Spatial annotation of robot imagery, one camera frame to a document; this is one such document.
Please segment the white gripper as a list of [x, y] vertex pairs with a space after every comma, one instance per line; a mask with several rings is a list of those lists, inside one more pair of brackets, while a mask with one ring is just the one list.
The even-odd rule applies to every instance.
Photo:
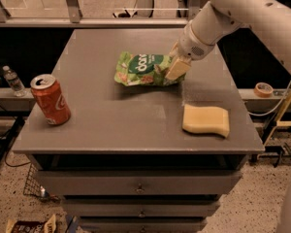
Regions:
[[189, 22], [179, 35], [178, 41], [169, 52], [169, 56], [173, 57], [173, 61], [165, 78], [170, 81], [176, 80], [190, 69], [191, 59], [201, 60], [205, 58], [213, 48], [214, 44], [206, 44], [195, 35], [192, 29], [192, 23]]

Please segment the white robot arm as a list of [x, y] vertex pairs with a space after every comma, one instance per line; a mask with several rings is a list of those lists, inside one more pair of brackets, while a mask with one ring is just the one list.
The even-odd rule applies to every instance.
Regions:
[[[242, 26], [249, 28], [291, 75], [291, 9], [276, 0], [209, 0], [188, 21], [171, 56], [189, 65], [205, 58], [221, 38]], [[199, 233], [291, 233], [291, 174], [273, 231], [231, 228]]]

